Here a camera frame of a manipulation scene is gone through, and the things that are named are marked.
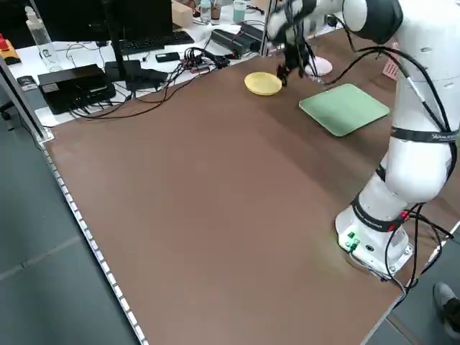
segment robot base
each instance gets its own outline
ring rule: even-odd
[[[391,232],[379,232],[365,226],[356,217],[351,206],[337,216],[336,230],[340,247],[348,253],[352,252],[353,256],[364,266],[370,267],[374,274],[387,280],[391,279],[385,267],[385,248]],[[393,276],[412,254],[413,246],[401,226],[393,236],[387,253],[388,267]]]

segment keyboard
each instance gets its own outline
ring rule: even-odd
[[[170,36],[146,38],[143,40],[124,40],[120,42],[122,55],[149,52],[150,50],[161,50],[166,45],[188,45],[195,43],[193,38],[185,31],[173,32]]]

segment green mat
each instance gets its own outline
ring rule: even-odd
[[[388,107],[352,84],[300,101],[299,106],[336,137],[343,137],[388,115]]]

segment person's foot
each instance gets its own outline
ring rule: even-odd
[[[436,307],[443,316],[444,307],[446,306],[447,302],[449,302],[453,298],[456,298],[455,293],[452,291],[452,289],[443,282],[439,282],[436,285],[434,285],[433,297],[436,302]],[[451,324],[446,319],[443,319],[443,324],[447,334],[451,338],[460,339],[460,333],[455,332],[455,330],[452,329]]]

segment white robotic arm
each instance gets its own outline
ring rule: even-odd
[[[397,82],[388,152],[336,218],[340,246],[372,271],[391,277],[413,253],[402,227],[404,210],[435,198],[456,160],[452,142],[460,126],[460,6],[455,0],[287,0],[267,24],[269,39],[286,46],[286,64],[278,76],[287,78],[308,63],[305,41],[299,38],[307,31],[304,23],[321,22],[341,10],[350,31],[379,45],[395,38],[400,51],[418,61],[432,80],[430,85],[412,63],[401,61],[410,77],[400,73]]]

